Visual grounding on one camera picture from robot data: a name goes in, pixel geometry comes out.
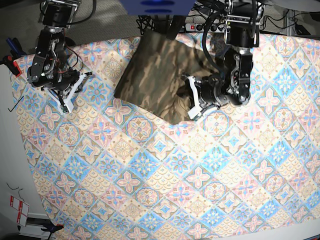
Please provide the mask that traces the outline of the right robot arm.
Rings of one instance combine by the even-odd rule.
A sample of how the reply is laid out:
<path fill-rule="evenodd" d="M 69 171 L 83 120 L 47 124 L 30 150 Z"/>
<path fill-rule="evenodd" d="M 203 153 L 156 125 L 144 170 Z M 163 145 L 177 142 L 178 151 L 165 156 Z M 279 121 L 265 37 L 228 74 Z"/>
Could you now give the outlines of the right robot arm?
<path fill-rule="evenodd" d="M 69 64 L 70 50 L 66 29 L 76 25 L 74 18 L 80 0 L 45 0 L 40 3 L 41 30 L 32 65 L 27 70 L 27 82 L 34 88 L 47 91 L 62 114 L 74 109 L 72 99 L 82 91 L 91 72 L 81 73 Z"/>

